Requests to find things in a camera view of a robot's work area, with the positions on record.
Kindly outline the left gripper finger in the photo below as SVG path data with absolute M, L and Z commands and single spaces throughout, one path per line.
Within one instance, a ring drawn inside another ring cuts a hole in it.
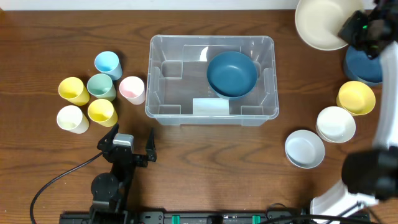
M 151 129 L 149 138 L 146 143 L 146 156 L 148 161 L 155 162 L 157 160 L 157 153 L 155 150 L 154 141 L 154 128 Z
M 112 129 L 99 140 L 97 144 L 97 149 L 99 150 L 112 150 L 113 148 L 113 139 L 117 135 L 119 130 L 119 124 L 116 123 Z

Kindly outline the dark blue bowl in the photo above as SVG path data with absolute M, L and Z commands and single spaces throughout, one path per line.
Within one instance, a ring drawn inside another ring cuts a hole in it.
M 256 86 L 257 68 L 248 56 L 240 52 L 222 52 L 208 64 L 206 77 L 217 96 L 238 100 Z
M 350 46 L 343 60 L 343 70 L 347 78 L 368 86 L 382 83 L 382 68 L 379 58 L 370 59 L 363 51 Z

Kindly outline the beige large bowl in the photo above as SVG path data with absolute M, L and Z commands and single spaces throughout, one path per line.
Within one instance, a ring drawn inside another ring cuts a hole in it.
M 296 30 L 315 49 L 338 50 L 347 45 L 338 32 L 355 11 L 364 11 L 362 0 L 300 0 L 295 10 Z

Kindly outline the yellow small bowl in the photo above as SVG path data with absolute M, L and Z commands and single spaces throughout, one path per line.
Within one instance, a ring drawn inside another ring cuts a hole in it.
M 337 94 L 336 104 L 348 111 L 352 116 L 362 116 L 370 113 L 376 105 L 373 90 L 358 81 L 344 83 Z

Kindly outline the white small bowl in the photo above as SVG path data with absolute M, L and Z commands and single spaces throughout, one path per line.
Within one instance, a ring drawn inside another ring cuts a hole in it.
M 338 106 L 323 109 L 317 117 L 317 134 L 326 142 L 344 143 L 353 138 L 356 123 L 352 115 Z

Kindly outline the light grey small bowl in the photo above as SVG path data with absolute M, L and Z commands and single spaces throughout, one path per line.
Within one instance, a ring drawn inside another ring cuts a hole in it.
M 287 159 L 303 169 L 319 166 L 325 156 L 325 146 L 321 138 L 304 129 L 292 132 L 285 140 L 284 148 Z

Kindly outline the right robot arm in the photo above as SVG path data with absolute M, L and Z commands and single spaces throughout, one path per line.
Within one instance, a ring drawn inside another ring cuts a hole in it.
M 286 220 L 305 223 L 364 223 L 352 214 L 397 196 L 397 1 L 376 1 L 370 14 L 356 11 L 338 37 L 382 68 L 381 110 L 373 146 L 348 154 L 341 180 L 311 201 L 309 213 Z

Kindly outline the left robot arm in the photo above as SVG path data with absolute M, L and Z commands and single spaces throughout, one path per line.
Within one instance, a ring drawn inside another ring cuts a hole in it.
M 112 164 L 110 172 L 97 175 L 91 183 L 93 204 L 89 224 L 127 224 L 134 222 L 135 215 L 126 210 L 126 203 L 136 167 L 147 167 L 157 160 L 154 130 L 146 143 L 145 154 L 134 153 L 134 137 L 118 132 L 119 125 L 99 140 L 97 148 Z

